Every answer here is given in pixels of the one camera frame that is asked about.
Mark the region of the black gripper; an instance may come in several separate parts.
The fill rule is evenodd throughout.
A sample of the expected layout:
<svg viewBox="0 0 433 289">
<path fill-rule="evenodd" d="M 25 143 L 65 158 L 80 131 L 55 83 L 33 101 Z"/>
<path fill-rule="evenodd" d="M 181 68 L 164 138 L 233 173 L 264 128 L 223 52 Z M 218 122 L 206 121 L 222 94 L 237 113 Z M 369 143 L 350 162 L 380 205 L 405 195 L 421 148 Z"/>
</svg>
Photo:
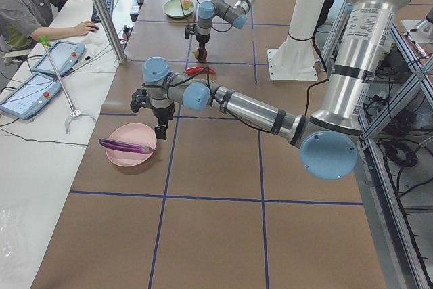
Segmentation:
<svg viewBox="0 0 433 289">
<path fill-rule="evenodd" d="M 153 115 L 158 119 L 158 124 L 154 127 L 156 138 L 167 140 L 167 126 L 175 112 L 174 102 L 165 98 L 152 98 L 146 89 L 137 89 L 131 95 L 130 109 L 133 113 L 138 113 L 141 108 L 152 110 Z"/>
<path fill-rule="evenodd" d="M 204 47 L 210 40 L 210 31 L 212 24 L 186 24 L 185 39 L 189 39 L 191 35 L 196 37 L 199 46 Z"/>
</svg>

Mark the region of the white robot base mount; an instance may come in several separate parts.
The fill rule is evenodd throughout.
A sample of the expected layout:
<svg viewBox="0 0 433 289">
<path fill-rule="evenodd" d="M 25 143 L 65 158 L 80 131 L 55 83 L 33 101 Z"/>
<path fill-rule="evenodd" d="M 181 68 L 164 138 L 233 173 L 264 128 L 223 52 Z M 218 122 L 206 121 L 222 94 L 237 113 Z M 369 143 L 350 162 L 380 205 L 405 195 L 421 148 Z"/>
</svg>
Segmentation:
<svg viewBox="0 0 433 289">
<path fill-rule="evenodd" d="M 315 57 L 311 41 L 286 39 L 277 49 L 267 50 L 272 81 L 316 81 Z"/>
</svg>

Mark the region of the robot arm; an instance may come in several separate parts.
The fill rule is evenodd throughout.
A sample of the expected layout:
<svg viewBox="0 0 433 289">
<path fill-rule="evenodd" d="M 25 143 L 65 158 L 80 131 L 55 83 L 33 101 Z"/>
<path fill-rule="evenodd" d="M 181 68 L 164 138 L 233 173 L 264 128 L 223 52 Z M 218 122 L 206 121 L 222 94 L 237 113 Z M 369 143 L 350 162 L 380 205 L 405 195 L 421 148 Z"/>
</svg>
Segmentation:
<svg viewBox="0 0 433 289">
<path fill-rule="evenodd" d="M 247 14 L 252 9 L 256 0 L 237 0 L 235 5 L 228 4 L 225 0 L 205 0 L 197 9 L 197 22 L 185 26 L 185 38 L 194 35 L 198 42 L 199 50 L 205 49 L 205 44 L 210 40 L 212 21 L 215 17 L 223 19 L 232 27 L 243 28 L 247 20 Z"/>
<path fill-rule="evenodd" d="M 312 43 L 325 0 L 296 0 L 288 30 L 258 61 L 253 89 L 222 86 L 219 77 L 203 70 L 191 76 L 174 72 L 166 59 L 153 57 L 144 62 L 143 84 L 132 94 L 131 110 L 150 110 L 156 135 L 164 139 L 177 109 L 215 109 L 285 139 L 299 149 L 310 174 L 339 179 L 356 165 L 359 113 L 394 19 L 409 2 L 344 0 L 349 17 L 338 33 L 336 61 L 318 75 Z"/>
</svg>

